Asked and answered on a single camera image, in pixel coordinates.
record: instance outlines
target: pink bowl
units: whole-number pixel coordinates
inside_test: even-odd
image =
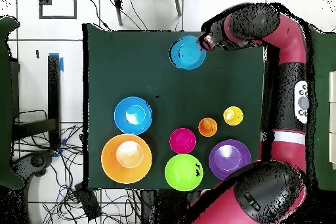
[[[191,130],[180,128],[171,134],[169,144],[177,154],[189,154],[196,146],[196,137]]]

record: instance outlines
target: dark green table surface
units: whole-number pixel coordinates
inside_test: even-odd
[[[336,34],[321,34],[311,28],[314,44],[315,94],[314,165],[318,186],[336,190],[336,170],[329,162],[329,73],[336,71]]]
[[[191,129],[197,145],[191,152],[202,163],[198,189],[212,189],[220,180],[209,169],[211,149],[225,139],[237,139],[257,159],[263,91],[263,49],[222,51],[207,55],[195,70],[175,68],[168,57],[171,44],[197,32],[105,32],[87,24],[89,35],[89,187],[169,189],[164,169],[175,155],[169,137],[179,127]],[[152,151],[152,167],[132,185],[112,181],[103,171],[100,155],[106,142],[121,134],[114,123],[114,108],[125,97],[146,100],[153,111],[150,128],[139,135]],[[227,125],[223,111],[239,106],[243,122]],[[214,118],[218,131],[203,137],[198,124]]]

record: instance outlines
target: red robot arm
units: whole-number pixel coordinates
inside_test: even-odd
[[[306,43],[300,25],[264,3],[243,4],[206,22],[201,46],[237,50],[272,45],[279,50],[269,121],[262,131],[258,161],[235,172],[190,208],[188,224],[275,224],[306,195],[305,133],[308,116]],[[261,161],[270,146],[270,161]]]

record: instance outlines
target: cable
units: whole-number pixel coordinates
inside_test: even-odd
[[[175,26],[175,31],[176,31],[176,28],[177,28],[177,25],[180,23],[180,17],[179,17],[179,14],[177,14],[177,24]]]
[[[104,21],[102,21],[100,19],[96,3],[93,0],[90,0],[90,1],[92,2],[92,4],[94,5],[94,7],[96,8],[96,15],[97,15],[98,19],[102,22],[102,24],[104,25],[105,28],[108,28],[111,31],[111,29],[108,27],[107,23],[105,23]]]
[[[81,214],[76,214],[74,213],[75,211],[83,211],[83,206],[80,203],[76,203],[77,199],[74,195],[74,190],[72,189],[72,185],[74,183],[74,177],[71,173],[71,167],[72,164],[77,164],[77,165],[83,165],[77,162],[74,162],[74,160],[76,159],[76,157],[78,155],[83,155],[83,150],[80,150],[81,147],[79,146],[75,146],[75,145],[71,145],[68,144],[68,141],[70,140],[70,138],[72,138],[83,126],[76,126],[73,125],[71,127],[67,127],[65,129],[61,129],[61,133],[62,136],[66,135],[67,139],[66,139],[66,143],[64,146],[60,147],[59,149],[53,149],[57,154],[59,154],[60,159],[62,160],[62,163],[64,165],[64,185],[62,185],[61,180],[59,178],[59,172],[57,172],[57,170],[55,169],[55,167],[51,164],[51,169],[54,171],[55,173],[55,177],[56,177],[56,182],[59,186],[59,191],[58,191],[58,195],[55,201],[55,205],[49,209],[47,207],[47,205],[43,204],[43,208],[44,210],[47,212],[44,220],[43,220],[43,224],[61,224],[61,221],[73,221],[75,224],[79,224],[79,222],[77,222],[79,219],[85,219],[87,218],[87,216],[85,215],[85,213],[81,213]],[[37,143],[37,139],[42,139],[42,143]],[[48,140],[48,138],[46,138],[46,136],[44,135],[44,133],[42,133],[42,135],[33,135],[31,137],[31,142],[28,142],[25,139],[21,139],[22,144],[26,145],[26,146],[34,146],[37,147],[38,149],[42,149],[42,150],[49,150],[51,149],[50,147],[50,142]],[[65,156],[64,153],[61,151],[68,151],[70,152],[69,156]],[[35,152],[36,150],[27,150],[27,152]],[[132,191],[132,195],[129,195],[128,190],[126,190],[127,195],[123,195],[120,197],[117,197],[116,199],[112,200],[106,190],[106,196],[108,197],[110,203],[109,204],[113,204],[117,207],[118,210],[118,214],[115,215],[108,215],[106,213],[102,213],[103,218],[101,219],[102,222],[100,222],[101,224],[104,224],[105,221],[107,219],[112,219],[116,224],[137,224],[138,223],[138,219],[141,222],[141,216],[139,215],[140,212],[140,208],[137,205],[137,201],[136,201],[136,196],[135,194],[138,194],[136,190],[130,190]],[[115,201],[117,201],[120,198],[123,197],[127,197],[126,201],[124,202],[125,204],[125,214],[121,214],[119,206],[114,203]],[[127,214],[127,205],[131,206],[131,212],[129,212]],[[131,217],[133,215],[133,213],[135,213],[135,222],[130,220],[129,217]]]
[[[25,113],[32,113],[32,112],[44,112],[45,113],[45,119],[47,119],[47,113],[44,110],[32,110],[32,111],[24,111],[24,112],[19,112],[19,114],[25,114]]]
[[[142,19],[140,18],[140,16],[137,14],[137,12],[135,11],[135,9],[134,9],[134,6],[133,6],[133,3],[132,3],[132,0],[131,0],[131,5],[132,5],[132,8],[133,8],[133,10],[134,10],[134,12],[135,12],[135,14],[136,14],[136,16],[140,19],[140,21],[144,24],[144,22],[142,21]]]
[[[115,4],[113,4],[112,0],[110,0],[110,2],[111,2],[111,4],[112,4],[116,9],[119,9],[119,8],[116,7]],[[138,26],[138,24],[135,23],[131,17],[129,17],[127,14],[125,14],[121,9],[119,9],[119,10],[120,10],[124,15],[126,15],[126,16],[127,16],[127,17],[128,17],[134,24],[135,24],[135,26],[138,27],[138,29],[139,29],[140,31],[142,31],[141,28]]]

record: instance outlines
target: light blue bowl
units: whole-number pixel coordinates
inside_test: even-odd
[[[115,108],[114,122],[122,132],[139,135],[150,127],[152,109],[139,97],[127,97]]]
[[[193,70],[203,64],[207,53],[197,43],[197,37],[186,35],[174,42],[169,49],[169,59],[177,68]]]

